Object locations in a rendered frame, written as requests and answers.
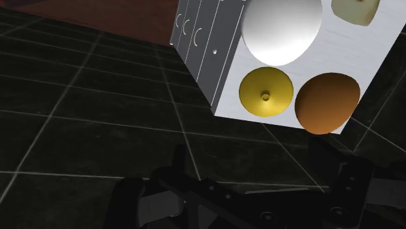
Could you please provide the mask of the yellow round cone-shaped object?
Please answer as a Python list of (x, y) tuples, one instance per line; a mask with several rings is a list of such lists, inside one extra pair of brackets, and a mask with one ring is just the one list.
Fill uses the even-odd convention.
[(283, 71), (261, 67), (249, 72), (239, 86), (239, 100), (251, 114), (275, 116), (286, 110), (293, 98), (293, 84)]

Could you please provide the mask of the white egg-shaped object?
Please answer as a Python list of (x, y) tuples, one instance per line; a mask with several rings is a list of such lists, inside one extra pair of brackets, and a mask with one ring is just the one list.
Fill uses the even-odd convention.
[(322, 15), (321, 0), (250, 0), (243, 13), (241, 35), (256, 59), (282, 66), (310, 47)]

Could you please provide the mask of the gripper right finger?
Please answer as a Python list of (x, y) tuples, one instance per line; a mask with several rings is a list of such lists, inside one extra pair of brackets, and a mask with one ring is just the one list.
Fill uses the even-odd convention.
[(330, 188), (322, 202), (322, 229), (359, 229), (367, 204), (406, 208), (406, 180), (375, 178), (368, 159), (344, 155), (319, 137), (309, 140), (308, 156)]

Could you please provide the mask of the cream rounded cube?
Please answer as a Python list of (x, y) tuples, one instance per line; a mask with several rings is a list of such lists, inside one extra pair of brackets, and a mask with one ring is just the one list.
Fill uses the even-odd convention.
[(380, 0), (332, 0), (333, 13), (344, 21), (354, 25), (369, 26)]

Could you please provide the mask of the grey chest of drawers, white top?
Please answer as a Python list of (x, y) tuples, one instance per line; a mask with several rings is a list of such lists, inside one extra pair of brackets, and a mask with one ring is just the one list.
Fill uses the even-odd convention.
[[(406, 24), (406, 0), (380, 0), (367, 27), (342, 20), (333, 13), (332, 0), (321, 0), (321, 27), (310, 47), (289, 64), (270, 66), (250, 53), (241, 35), (249, 1), (178, 0), (169, 43), (215, 116), (304, 129), (295, 114), (300, 88), (320, 74), (345, 74), (359, 84), (360, 101)], [(255, 116), (239, 100), (243, 78), (261, 67), (283, 71), (293, 84), (289, 107), (275, 116)]]

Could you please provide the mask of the orange egg-shaped object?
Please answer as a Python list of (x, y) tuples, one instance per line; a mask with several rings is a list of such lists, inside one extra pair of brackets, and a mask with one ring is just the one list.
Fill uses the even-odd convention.
[(330, 133), (344, 124), (355, 110), (360, 87), (352, 77), (325, 73), (308, 80), (295, 100), (296, 117), (308, 132)]

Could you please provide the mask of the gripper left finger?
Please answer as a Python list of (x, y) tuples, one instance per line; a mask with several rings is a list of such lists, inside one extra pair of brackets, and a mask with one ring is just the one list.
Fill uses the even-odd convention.
[(187, 148), (177, 145), (172, 164), (152, 177), (128, 177), (113, 189), (106, 229), (148, 229), (168, 218), (179, 229), (254, 229), (245, 196), (211, 180), (199, 181), (185, 170)]

